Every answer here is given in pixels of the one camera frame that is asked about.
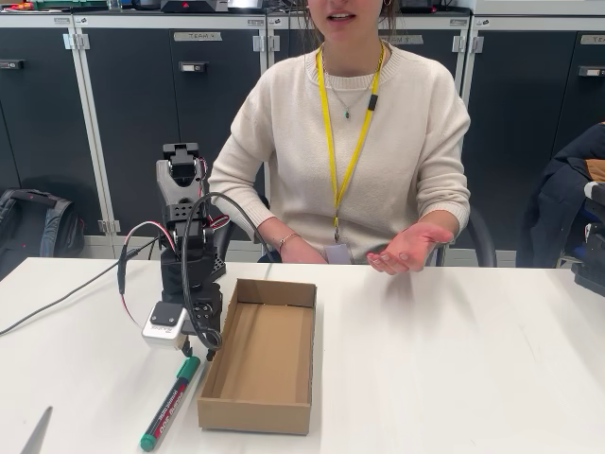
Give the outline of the person's right hand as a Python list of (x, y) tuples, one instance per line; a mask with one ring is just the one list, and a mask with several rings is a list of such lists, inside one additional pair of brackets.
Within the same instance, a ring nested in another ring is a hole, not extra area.
[(283, 263), (326, 264), (325, 258), (296, 233), (280, 241), (278, 252)]

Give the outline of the person's left hand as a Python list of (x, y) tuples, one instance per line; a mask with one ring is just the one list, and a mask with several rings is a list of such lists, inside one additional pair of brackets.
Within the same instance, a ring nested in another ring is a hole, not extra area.
[(391, 275), (421, 271), (435, 246), (453, 237), (452, 232), (437, 224), (417, 222), (397, 234), (381, 252), (368, 253), (367, 260), (375, 270)]

